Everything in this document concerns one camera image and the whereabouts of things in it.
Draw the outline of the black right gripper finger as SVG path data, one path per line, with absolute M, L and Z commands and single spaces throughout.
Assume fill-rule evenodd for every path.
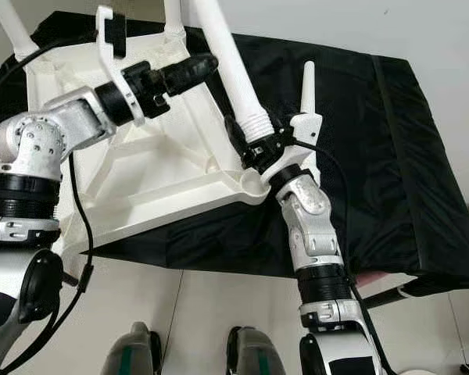
M 232 147 L 234 147 L 239 157 L 245 157 L 245 155 L 249 154 L 249 143 L 245 138 L 244 132 L 242 132 L 241 126 L 238 125 L 234 117 L 225 117 L 224 122 L 225 131 L 227 131 Z

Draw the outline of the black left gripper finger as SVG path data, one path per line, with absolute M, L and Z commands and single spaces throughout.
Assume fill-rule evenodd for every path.
M 210 53 L 192 55 L 164 67 L 164 87 L 169 95 L 181 95 L 202 84 L 217 71 L 219 60 Z

